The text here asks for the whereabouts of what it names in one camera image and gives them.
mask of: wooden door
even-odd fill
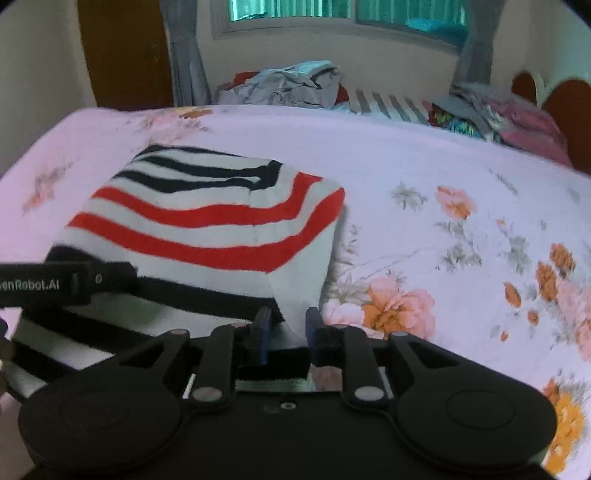
[[[97,106],[173,106],[158,0],[78,0],[78,15]]]

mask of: mattress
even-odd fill
[[[587,479],[590,178],[370,115],[255,105],[90,109],[58,124],[0,181],[0,222],[9,226],[0,260],[43,260],[92,193],[153,143],[271,158],[336,180],[346,200],[324,321],[375,338],[406,330],[539,389],[558,415],[546,468],[561,480]],[[2,315],[14,330],[19,311]],[[18,406],[9,397],[2,405],[0,478],[11,480],[28,459]]]

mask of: wall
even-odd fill
[[[310,59],[331,59],[348,85],[429,98],[446,93],[457,54],[392,38],[342,35],[312,28],[239,32],[213,40],[210,1],[199,0],[197,37],[208,81],[215,89],[236,72],[282,66]],[[525,61],[530,0],[507,0],[495,41],[493,81],[510,85]]]
[[[16,0],[0,15],[0,175],[46,130],[89,104],[69,28],[64,0]]]
[[[541,75],[548,93],[568,77],[591,82],[591,28],[560,0],[532,6],[528,70]]]

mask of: brown headboard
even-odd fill
[[[539,103],[539,88],[528,72],[521,72],[511,91],[530,102]],[[591,85],[582,79],[567,79],[550,93],[542,108],[562,130],[569,143],[573,166],[591,175]]]

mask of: silver bolt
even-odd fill
[[[297,408],[297,405],[292,401],[285,401],[281,404],[281,408],[283,410],[295,410]]]
[[[378,387],[360,387],[355,390],[355,398],[361,401],[378,401],[384,395],[384,391]]]
[[[201,402],[214,402],[222,398],[223,393],[215,387],[199,387],[192,393],[193,399]]]

